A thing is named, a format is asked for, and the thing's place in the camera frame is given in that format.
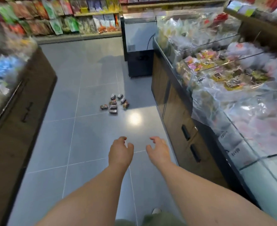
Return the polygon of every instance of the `gray tile floor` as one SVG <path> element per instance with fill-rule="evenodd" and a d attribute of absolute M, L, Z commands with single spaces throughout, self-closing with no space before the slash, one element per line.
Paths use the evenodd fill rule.
<path fill-rule="evenodd" d="M 151 77 L 130 79 L 121 37 L 42 46 L 58 76 L 8 225 L 34 225 L 61 198 L 108 165 L 114 139 L 134 144 L 124 177 L 117 219 L 141 225 L 159 207 L 180 217 L 164 179 L 145 152 L 150 136 L 168 142 L 151 92 Z M 130 103 L 118 115 L 101 111 L 112 93 Z"/>

